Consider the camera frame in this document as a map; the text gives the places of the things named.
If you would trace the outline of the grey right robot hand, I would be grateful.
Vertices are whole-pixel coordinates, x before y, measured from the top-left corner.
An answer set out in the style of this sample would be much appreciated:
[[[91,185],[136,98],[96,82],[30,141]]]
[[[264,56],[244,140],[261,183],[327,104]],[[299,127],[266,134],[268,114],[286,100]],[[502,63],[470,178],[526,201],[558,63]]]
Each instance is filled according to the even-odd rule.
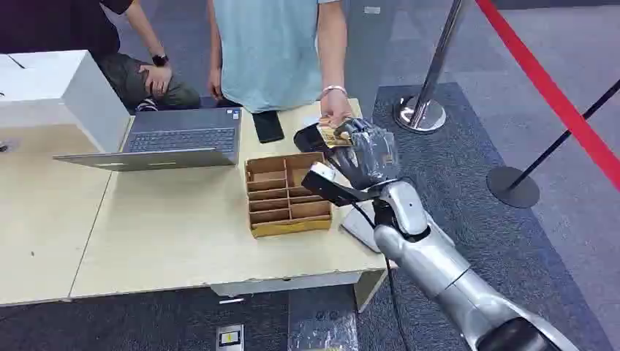
[[[394,134],[362,118],[348,118],[321,135],[328,159],[355,189],[368,189],[398,178],[400,163]]]

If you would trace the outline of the person's left hand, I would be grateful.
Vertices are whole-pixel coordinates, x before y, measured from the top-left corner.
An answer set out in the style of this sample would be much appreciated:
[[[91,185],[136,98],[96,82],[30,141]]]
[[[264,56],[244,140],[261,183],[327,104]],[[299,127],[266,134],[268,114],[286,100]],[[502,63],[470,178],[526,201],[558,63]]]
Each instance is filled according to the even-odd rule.
[[[337,128],[346,119],[353,117],[347,95],[338,89],[327,90],[320,100],[321,117],[319,125]]]

